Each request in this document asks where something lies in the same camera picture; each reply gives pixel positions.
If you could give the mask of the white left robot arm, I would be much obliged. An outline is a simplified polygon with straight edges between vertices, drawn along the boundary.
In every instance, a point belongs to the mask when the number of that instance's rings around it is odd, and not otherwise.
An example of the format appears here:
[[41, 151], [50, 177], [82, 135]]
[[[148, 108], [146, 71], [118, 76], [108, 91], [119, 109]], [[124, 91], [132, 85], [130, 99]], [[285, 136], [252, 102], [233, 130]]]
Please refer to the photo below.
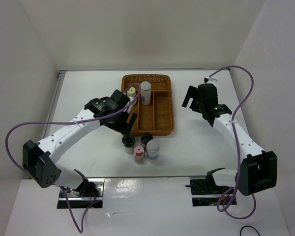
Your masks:
[[69, 188], [76, 196], [86, 196], [95, 191], [80, 171], [58, 164], [60, 158], [88, 133], [105, 126], [123, 135], [131, 132], [137, 118], [130, 113], [135, 103], [133, 97], [115, 90], [109, 97], [90, 100], [77, 116], [54, 134], [23, 145], [23, 168], [41, 188], [57, 185]]

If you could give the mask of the silver-lid white shaker bottle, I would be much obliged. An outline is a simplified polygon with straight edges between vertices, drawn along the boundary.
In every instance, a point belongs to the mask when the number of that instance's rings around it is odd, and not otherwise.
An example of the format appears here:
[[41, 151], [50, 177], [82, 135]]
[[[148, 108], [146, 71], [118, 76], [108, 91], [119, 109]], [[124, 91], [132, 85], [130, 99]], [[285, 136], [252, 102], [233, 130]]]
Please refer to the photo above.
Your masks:
[[141, 86], [141, 103], [145, 106], [148, 106], [151, 101], [151, 83], [148, 81], [144, 81], [140, 84]]

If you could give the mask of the silver-lid blue-label bottle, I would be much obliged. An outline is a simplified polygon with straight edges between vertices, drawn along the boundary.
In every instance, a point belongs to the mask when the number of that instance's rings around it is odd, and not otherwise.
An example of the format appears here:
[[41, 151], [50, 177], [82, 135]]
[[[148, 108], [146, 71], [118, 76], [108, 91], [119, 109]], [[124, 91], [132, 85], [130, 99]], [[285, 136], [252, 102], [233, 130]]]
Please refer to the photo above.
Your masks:
[[147, 143], [147, 159], [149, 161], [155, 161], [159, 156], [160, 144], [156, 140], [150, 140]]

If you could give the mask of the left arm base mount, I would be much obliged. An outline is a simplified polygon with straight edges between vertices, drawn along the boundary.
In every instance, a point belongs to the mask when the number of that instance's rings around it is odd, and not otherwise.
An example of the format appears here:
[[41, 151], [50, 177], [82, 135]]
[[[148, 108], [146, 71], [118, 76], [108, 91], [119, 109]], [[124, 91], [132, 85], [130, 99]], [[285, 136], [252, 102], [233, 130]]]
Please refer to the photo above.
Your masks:
[[89, 178], [89, 182], [93, 183], [91, 190], [87, 190], [82, 195], [79, 192], [70, 188], [65, 188], [68, 201], [72, 209], [85, 209], [92, 205], [91, 208], [102, 208], [103, 193], [104, 193], [104, 179], [103, 178]]

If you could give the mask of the large black-cap grinder bottle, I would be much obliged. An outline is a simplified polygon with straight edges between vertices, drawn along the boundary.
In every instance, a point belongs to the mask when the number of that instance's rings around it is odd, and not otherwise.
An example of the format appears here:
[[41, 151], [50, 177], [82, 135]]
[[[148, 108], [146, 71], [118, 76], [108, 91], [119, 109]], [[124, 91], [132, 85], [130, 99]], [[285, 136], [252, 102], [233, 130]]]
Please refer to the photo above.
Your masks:
[[131, 134], [124, 135], [122, 138], [122, 144], [124, 146], [125, 153], [127, 154], [133, 154], [134, 153], [134, 147], [135, 147], [135, 137]]

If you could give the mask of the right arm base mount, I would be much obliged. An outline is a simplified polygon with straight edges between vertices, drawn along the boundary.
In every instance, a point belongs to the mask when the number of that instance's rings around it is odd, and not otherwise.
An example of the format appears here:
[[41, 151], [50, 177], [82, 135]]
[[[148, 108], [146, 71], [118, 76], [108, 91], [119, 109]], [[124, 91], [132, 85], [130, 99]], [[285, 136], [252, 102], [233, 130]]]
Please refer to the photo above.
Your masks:
[[190, 177], [190, 183], [185, 185], [190, 189], [193, 207], [216, 206], [221, 195], [229, 189], [227, 186], [217, 186], [212, 174]]

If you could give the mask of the yellow-cap spice bottle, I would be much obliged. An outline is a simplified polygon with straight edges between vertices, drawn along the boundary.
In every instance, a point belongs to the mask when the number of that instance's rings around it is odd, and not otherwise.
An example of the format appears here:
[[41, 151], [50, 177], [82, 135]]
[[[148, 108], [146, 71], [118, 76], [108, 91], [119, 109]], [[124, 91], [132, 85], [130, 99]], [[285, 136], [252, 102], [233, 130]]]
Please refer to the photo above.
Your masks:
[[133, 105], [135, 105], [136, 102], [137, 102], [137, 100], [135, 99], [135, 97], [136, 97], [136, 89], [135, 89], [134, 87], [130, 87], [130, 88], [126, 91], [125, 94], [130, 98], [131, 101], [132, 101], [132, 100], [134, 101]]

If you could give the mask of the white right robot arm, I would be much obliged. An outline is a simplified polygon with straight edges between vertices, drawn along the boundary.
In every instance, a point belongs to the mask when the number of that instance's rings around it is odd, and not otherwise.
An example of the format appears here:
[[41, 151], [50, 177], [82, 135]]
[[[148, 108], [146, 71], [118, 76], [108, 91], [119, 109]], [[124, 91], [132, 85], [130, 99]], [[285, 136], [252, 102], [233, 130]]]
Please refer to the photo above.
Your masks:
[[189, 86], [182, 106], [201, 113], [211, 127], [217, 130], [235, 153], [240, 154], [239, 170], [218, 168], [208, 171], [206, 189], [217, 193], [222, 187], [237, 187], [244, 196], [273, 188], [277, 184], [277, 156], [256, 144], [232, 118], [232, 111], [218, 103], [214, 84]]

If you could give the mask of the pink-cap spice bottle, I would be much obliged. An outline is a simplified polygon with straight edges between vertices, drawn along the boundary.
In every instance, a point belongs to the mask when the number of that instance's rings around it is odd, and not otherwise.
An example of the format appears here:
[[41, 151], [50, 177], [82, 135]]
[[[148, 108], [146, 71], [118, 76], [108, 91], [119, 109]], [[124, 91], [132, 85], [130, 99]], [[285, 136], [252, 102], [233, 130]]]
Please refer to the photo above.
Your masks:
[[143, 164], [146, 160], [145, 150], [142, 146], [134, 148], [134, 161], [137, 164]]

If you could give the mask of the small black-cap pepper bottle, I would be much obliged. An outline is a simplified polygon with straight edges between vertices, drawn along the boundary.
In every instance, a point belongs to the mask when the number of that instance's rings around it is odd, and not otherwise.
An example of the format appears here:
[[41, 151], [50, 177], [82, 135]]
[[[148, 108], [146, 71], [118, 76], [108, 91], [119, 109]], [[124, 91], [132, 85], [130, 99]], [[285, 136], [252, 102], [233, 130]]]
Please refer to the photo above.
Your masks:
[[144, 150], [146, 150], [148, 142], [151, 141], [152, 139], [153, 139], [153, 136], [151, 133], [145, 132], [142, 134], [140, 144], [144, 148]]

